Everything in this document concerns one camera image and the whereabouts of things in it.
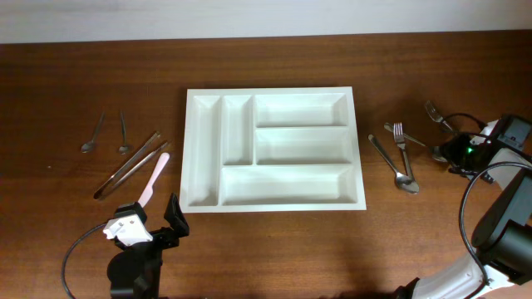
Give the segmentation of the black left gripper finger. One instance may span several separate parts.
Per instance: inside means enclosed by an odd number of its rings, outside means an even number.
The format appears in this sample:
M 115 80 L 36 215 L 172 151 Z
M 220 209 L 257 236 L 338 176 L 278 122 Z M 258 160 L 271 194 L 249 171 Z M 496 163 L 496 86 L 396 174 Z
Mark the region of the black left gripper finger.
M 167 203 L 164 219 L 168 222 L 178 238 L 190 235 L 190 226 L 180 208 L 180 202 L 176 193 L 170 195 Z
M 136 214 L 142 223 L 145 223 L 147 220 L 147 215 L 145 210 L 138 202 L 127 203 L 121 205 L 114 213 L 114 218 L 123 218 L 126 216 L 131 216 Z

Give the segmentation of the large steel spoon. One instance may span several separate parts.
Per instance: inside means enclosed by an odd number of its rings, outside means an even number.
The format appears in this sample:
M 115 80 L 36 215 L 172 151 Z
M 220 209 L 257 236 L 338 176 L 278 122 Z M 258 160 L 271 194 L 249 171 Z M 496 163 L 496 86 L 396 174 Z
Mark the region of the large steel spoon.
M 414 137 L 411 137 L 410 135 L 408 135 L 407 133 L 404 133 L 403 134 L 404 137 L 410 141 L 413 141 L 421 146 L 424 146 L 424 147 L 427 147 L 431 153 L 431 156 L 434 160 L 436 161 L 439 161 L 439 162 L 442 162 L 442 163 L 447 163 L 447 160 L 446 158 L 441 154 L 440 152 L 440 149 L 438 146 L 429 146 L 429 145 L 426 145 L 425 143 L 419 141 L 418 139 L 414 138 Z
M 392 169 L 395 175 L 394 182 L 395 182 L 396 187 L 409 194 L 418 194 L 420 191 L 420 188 L 417 182 L 414 179 L 411 179 L 409 176 L 401 173 L 398 170 L 398 168 L 393 163 L 391 157 L 384 150 L 384 148 L 382 147 L 378 139 L 372 134 L 369 134 L 367 138 L 370 141 L 370 143 L 374 146 L 374 148 L 377 150 L 379 155 L 386 161 L 386 163 Z

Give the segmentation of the steel fork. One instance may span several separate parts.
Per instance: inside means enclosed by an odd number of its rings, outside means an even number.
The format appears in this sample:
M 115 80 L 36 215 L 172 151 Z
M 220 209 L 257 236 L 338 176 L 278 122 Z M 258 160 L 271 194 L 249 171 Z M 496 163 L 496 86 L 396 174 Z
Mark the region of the steel fork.
M 443 125 L 448 130 L 454 130 L 454 127 L 448 123 L 446 120 L 444 120 L 444 117 L 441 115 L 441 113 L 436 109 L 436 107 L 433 105 L 433 103 L 428 100 L 425 104 L 425 110 L 426 113 L 429 115 L 429 117 L 436 123 L 439 123 L 440 125 Z
M 405 135 L 404 135 L 404 132 L 403 132 L 402 123 L 394 123 L 393 124 L 392 133 L 393 133 L 393 138 L 394 138 L 394 141 L 396 143 L 396 146 L 401 151 L 402 158 L 403 158 L 403 161 L 404 161 L 404 165 L 405 165 L 405 168 L 406 168 L 406 174 L 409 177 L 409 179 L 412 182 L 414 182 L 415 181 L 415 177 L 414 177 L 414 175 L 412 173 L 411 163 L 410 163 L 410 160 L 408 158 L 408 154 L 406 152 L 406 138 L 405 138 Z

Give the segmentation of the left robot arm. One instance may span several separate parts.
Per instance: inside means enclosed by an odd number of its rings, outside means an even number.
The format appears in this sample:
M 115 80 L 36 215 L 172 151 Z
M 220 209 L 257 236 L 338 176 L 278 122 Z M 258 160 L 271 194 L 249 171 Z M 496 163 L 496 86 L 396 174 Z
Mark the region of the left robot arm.
M 176 248 L 190 235 L 179 200 L 170 198 L 164 213 L 167 227 L 147 231 L 147 215 L 140 203 L 120 206 L 104 227 L 104 234 L 121 250 L 108 263 L 106 275 L 112 298 L 158 298 L 163 251 Z

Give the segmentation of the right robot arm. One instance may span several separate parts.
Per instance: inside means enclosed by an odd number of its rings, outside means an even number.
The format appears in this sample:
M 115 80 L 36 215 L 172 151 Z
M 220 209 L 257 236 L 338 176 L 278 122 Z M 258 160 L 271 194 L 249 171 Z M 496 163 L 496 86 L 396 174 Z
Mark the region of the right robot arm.
M 467 255 L 444 271 L 398 287 L 393 298 L 477 298 L 531 279 L 531 158 L 522 151 L 531 123 L 502 115 L 478 126 L 480 133 L 456 131 L 432 152 L 450 164 L 450 172 L 469 178 L 462 204 L 479 179 L 495 181 L 502 192 L 472 236 L 462 238 Z

